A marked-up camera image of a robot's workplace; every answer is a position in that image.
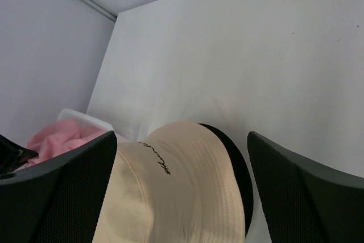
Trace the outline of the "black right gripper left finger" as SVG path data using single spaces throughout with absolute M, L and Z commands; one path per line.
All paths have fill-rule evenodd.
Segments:
M 1 242 L 92 242 L 117 149 L 108 131 L 1 175 Z

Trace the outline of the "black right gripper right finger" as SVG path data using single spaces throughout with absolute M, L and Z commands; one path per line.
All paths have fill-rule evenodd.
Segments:
M 363 242 L 363 178 L 253 131 L 247 149 L 272 242 Z

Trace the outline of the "beige bucket hat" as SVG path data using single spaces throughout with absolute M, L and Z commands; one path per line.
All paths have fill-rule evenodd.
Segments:
M 94 242 L 244 242 L 236 163 L 224 133 L 173 122 L 120 142 Z

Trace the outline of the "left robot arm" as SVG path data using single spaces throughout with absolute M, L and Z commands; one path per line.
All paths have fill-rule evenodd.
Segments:
M 1 175 L 13 172 L 38 156 L 36 151 L 17 145 L 2 135 L 0 153 Z

